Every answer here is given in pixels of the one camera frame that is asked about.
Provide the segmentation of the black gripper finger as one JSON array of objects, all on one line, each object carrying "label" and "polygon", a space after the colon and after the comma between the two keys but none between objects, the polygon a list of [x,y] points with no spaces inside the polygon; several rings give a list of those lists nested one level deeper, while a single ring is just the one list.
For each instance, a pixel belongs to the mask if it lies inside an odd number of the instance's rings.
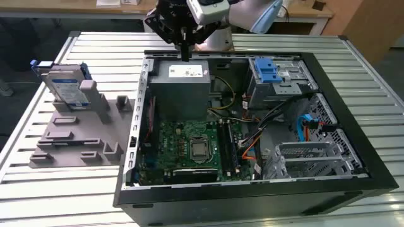
[{"label": "black gripper finger", "polygon": [[187,43],[179,28],[171,28],[166,19],[160,18],[158,9],[152,9],[146,16],[144,22],[160,38],[174,44],[182,54],[182,61],[187,62]]},{"label": "black gripper finger", "polygon": [[215,30],[220,27],[222,22],[210,23],[200,28],[198,28],[198,24],[187,25],[186,28],[186,62],[190,61],[192,56],[192,46],[195,44],[202,44],[210,35],[215,32]]}]

